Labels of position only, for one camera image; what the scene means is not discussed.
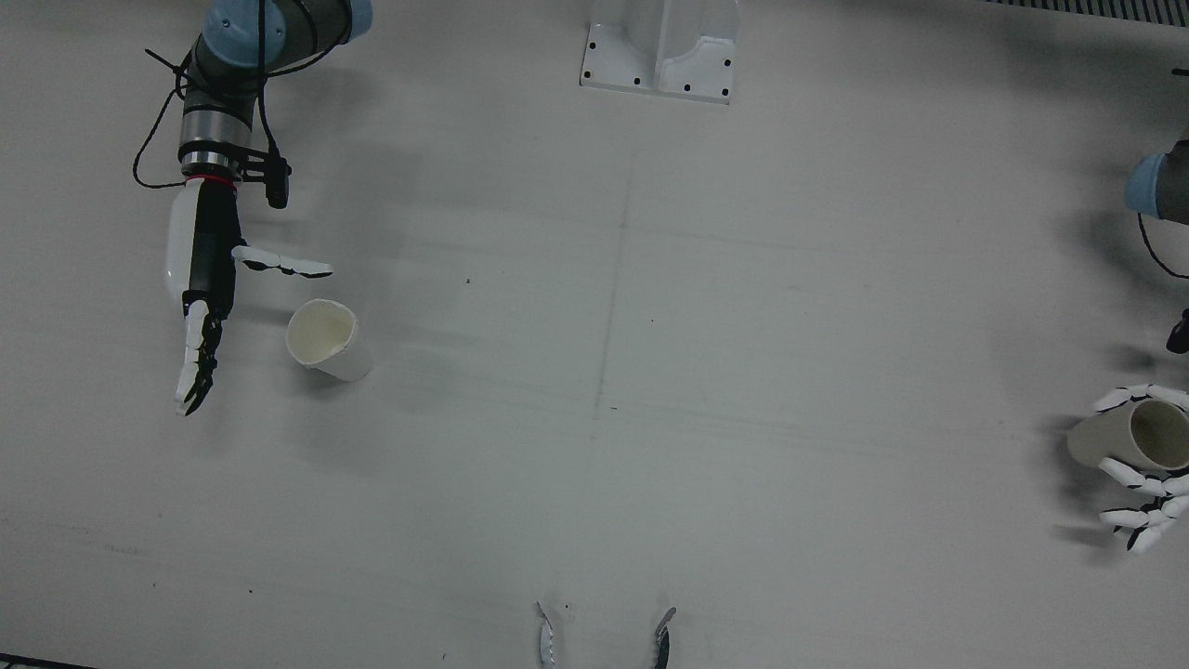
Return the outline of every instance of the white cup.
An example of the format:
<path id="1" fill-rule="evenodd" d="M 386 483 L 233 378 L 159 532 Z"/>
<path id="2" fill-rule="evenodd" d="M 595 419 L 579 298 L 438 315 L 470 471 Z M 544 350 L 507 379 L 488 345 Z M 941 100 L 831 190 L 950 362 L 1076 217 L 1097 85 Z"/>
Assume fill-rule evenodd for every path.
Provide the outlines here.
<path id="1" fill-rule="evenodd" d="M 289 318 L 285 347 L 306 370 L 342 381 L 358 381 L 371 372 L 371 352 L 359 341 L 359 318 L 334 299 L 302 304 Z"/>
<path id="2" fill-rule="evenodd" d="M 1189 467 L 1189 417 L 1145 399 L 1087 418 L 1069 431 L 1069 455 L 1097 467 L 1105 457 L 1151 472 Z"/>

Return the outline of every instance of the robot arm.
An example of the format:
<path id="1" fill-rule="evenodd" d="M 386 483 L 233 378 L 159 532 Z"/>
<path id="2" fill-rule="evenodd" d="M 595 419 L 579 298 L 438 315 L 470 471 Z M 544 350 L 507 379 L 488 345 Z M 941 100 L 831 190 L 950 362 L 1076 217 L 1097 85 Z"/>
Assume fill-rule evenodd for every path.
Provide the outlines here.
<path id="1" fill-rule="evenodd" d="M 194 414 L 213 385 L 222 321 L 234 302 L 237 259 L 249 269 L 306 277 L 333 271 L 250 247 L 240 232 L 237 188 L 263 181 L 269 204 L 285 207 L 290 169 L 266 121 L 269 151 L 250 149 L 264 81 L 298 61 L 312 58 L 298 68 L 313 64 L 370 25 L 370 0 L 215 0 L 207 13 L 183 63 L 188 86 L 177 157 L 187 183 L 174 201 L 165 253 L 165 283 L 185 317 L 178 414 Z"/>

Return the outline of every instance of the robot finger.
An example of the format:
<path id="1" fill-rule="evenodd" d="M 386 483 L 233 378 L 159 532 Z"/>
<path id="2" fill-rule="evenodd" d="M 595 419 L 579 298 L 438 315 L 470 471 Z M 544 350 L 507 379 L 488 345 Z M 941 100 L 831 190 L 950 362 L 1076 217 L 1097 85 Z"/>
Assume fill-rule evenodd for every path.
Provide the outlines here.
<path id="1" fill-rule="evenodd" d="M 244 263 L 244 266 L 254 271 L 279 269 L 282 273 L 297 273 L 304 276 L 306 278 L 321 278 L 334 273 L 334 267 L 327 263 L 290 258 L 288 255 L 282 255 L 281 253 L 273 253 L 272 251 L 265 251 L 263 248 L 256 248 L 247 245 L 235 246 L 232 248 L 231 254 L 237 260 Z"/>

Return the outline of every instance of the black cable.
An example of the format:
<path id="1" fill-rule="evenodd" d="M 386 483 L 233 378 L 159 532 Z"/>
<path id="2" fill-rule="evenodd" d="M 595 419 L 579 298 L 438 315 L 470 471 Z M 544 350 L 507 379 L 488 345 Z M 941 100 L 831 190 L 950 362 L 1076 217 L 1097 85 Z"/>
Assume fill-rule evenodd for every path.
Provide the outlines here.
<path id="1" fill-rule="evenodd" d="M 172 188 L 175 185 L 185 185 L 184 181 L 176 181 L 174 183 L 145 183 L 140 178 L 140 156 L 144 156 L 145 149 L 149 147 L 149 143 L 152 141 L 153 134 L 157 134 L 157 127 L 161 126 L 161 119 L 165 118 L 165 112 L 169 111 L 169 103 L 174 101 L 174 95 L 177 95 L 177 89 L 170 90 L 169 95 L 165 96 L 165 103 L 161 106 L 161 111 L 157 112 L 157 120 L 152 121 L 152 128 L 149 130 L 149 135 L 145 137 L 145 143 L 140 145 L 140 150 L 137 151 L 137 157 L 132 158 L 132 178 L 137 183 L 144 185 L 145 188 Z"/>
<path id="2" fill-rule="evenodd" d="M 1152 259 L 1156 260 L 1156 264 L 1160 265 L 1160 269 L 1169 272 L 1170 276 L 1176 276 L 1177 278 L 1189 278 L 1189 274 L 1177 273 L 1172 271 L 1172 269 L 1169 267 L 1169 265 L 1164 264 L 1164 260 L 1157 257 L 1156 251 L 1152 250 L 1152 241 L 1147 238 L 1147 228 L 1144 227 L 1144 214 L 1137 213 L 1135 219 L 1139 221 L 1139 233 L 1144 236 L 1144 246 L 1147 248 L 1147 254 L 1152 255 Z"/>
<path id="3" fill-rule="evenodd" d="M 265 0 L 259 0 L 259 14 L 257 15 L 257 36 L 259 37 L 259 48 L 256 52 L 256 105 L 260 109 L 260 127 L 264 130 L 264 135 L 269 139 L 269 152 L 279 153 L 281 149 L 277 146 L 277 138 L 272 135 L 272 128 L 269 127 L 269 115 L 264 111 L 264 84 L 269 81 L 269 75 L 264 71 L 264 8 Z"/>
<path id="4" fill-rule="evenodd" d="M 334 42 L 332 42 L 331 45 L 326 48 L 326 50 L 319 52 L 317 55 L 315 55 L 310 59 L 306 61 L 304 63 L 294 65 L 294 67 L 291 67 L 289 69 L 277 70 L 277 71 L 270 74 L 269 78 L 273 78 L 273 77 L 277 77 L 277 76 L 284 76 L 287 74 L 292 74 L 295 71 L 301 71 L 301 70 L 303 70 L 303 69 L 313 65 L 314 63 L 316 63 L 316 62 L 321 61 L 322 58 L 327 57 L 331 53 L 331 51 L 334 51 L 335 46 L 338 46 L 339 44 L 341 44 L 342 40 L 346 39 L 351 34 L 352 24 L 354 24 L 354 15 L 351 13 L 351 5 L 348 4 L 348 0 L 339 0 L 339 7 L 342 8 L 342 14 L 345 17 L 347 17 L 347 21 L 342 26 L 342 32 L 339 33 L 339 36 L 334 39 Z"/>

